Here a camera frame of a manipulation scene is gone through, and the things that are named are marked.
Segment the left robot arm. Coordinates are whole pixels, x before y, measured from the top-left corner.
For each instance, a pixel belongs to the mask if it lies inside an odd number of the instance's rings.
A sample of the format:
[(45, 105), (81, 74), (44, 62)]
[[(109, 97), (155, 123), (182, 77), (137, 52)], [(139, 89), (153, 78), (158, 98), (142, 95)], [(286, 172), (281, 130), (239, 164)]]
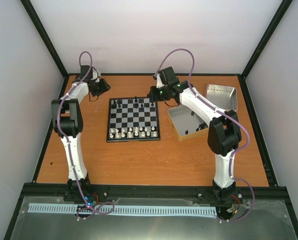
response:
[(59, 99), (51, 102), (52, 124), (64, 146), (69, 176), (68, 188), (75, 191), (81, 201), (88, 201), (93, 195), (88, 171), (85, 167), (81, 136), (84, 127), (80, 103), (86, 96), (99, 97), (111, 87), (100, 77), (91, 65), (80, 66), (80, 76), (71, 88)]

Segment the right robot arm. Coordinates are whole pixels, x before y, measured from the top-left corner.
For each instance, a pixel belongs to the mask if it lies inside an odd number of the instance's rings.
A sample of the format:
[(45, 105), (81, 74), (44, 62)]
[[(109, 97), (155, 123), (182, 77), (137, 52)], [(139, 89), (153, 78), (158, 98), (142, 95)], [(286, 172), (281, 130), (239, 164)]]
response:
[(153, 75), (156, 85), (150, 88), (147, 97), (164, 102), (174, 99), (178, 104), (192, 110), (208, 127), (207, 143), (215, 155), (215, 176), (212, 194), (217, 202), (223, 202), (235, 190), (233, 164), (235, 150), (241, 142), (241, 130), (237, 113), (225, 111), (206, 99), (190, 83), (180, 81), (172, 67), (167, 67)]

